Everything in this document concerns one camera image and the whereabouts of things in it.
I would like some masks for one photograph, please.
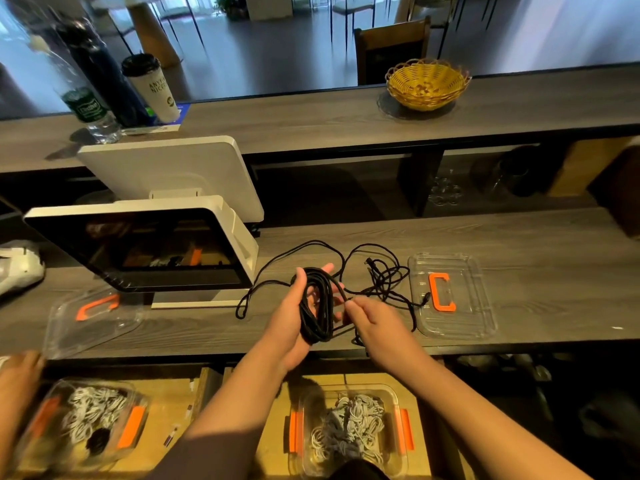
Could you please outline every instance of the monitor stand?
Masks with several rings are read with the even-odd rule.
[[[154,294],[151,309],[160,308],[215,308],[237,306],[247,293],[247,289],[164,291]]]

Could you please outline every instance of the water bottle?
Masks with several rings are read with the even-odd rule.
[[[100,104],[86,81],[66,60],[53,53],[47,42],[38,35],[31,37],[29,46],[34,52],[43,53],[56,68],[61,80],[54,81],[54,90],[98,143],[115,143],[122,138],[118,122]]]
[[[56,31],[98,94],[126,128],[148,126],[152,118],[120,65],[86,18],[64,19]]]

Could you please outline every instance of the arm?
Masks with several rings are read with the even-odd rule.
[[[345,310],[373,361],[429,403],[493,480],[590,479],[428,356],[390,306],[357,297]]]
[[[333,265],[323,269],[331,272]],[[247,478],[280,385],[309,352],[300,336],[299,306],[306,288],[307,275],[298,268],[262,338],[147,480]],[[307,297],[315,305],[311,290]]]
[[[35,351],[12,356],[0,371],[0,479],[11,462],[20,421],[38,387],[44,359]]]

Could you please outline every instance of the hand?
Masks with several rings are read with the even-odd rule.
[[[402,380],[402,375],[424,355],[400,315],[386,303],[357,296],[344,304],[344,311],[373,362],[396,379]]]
[[[322,269],[327,273],[333,270],[333,264],[325,264]],[[297,367],[302,359],[307,356],[311,346],[300,335],[300,300],[305,293],[309,308],[316,314],[317,293],[313,287],[307,288],[307,274],[301,267],[296,268],[296,280],[293,282],[289,292],[284,297],[280,306],[274,311],[269,320],[269,324],[264,331],[262,340],[267,342],[271,347],[277,348],[278,354],[282,357],[282,365],[286,372]],[[333,304],[340,305],[344,302],[342,297],[337,294],[338,288],[332,285],[334,293]],[[342,313],[335,313],[335,319],[342,319]]]
[[[30,350],[12,355],[0,369],[0,415],[20,421],[38,387],[44,358]]]

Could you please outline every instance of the potted plant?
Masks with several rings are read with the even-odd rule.
[[[229,20],[244,20],[249,18],[246,0],[216,0],[216,8],[227,15]]]

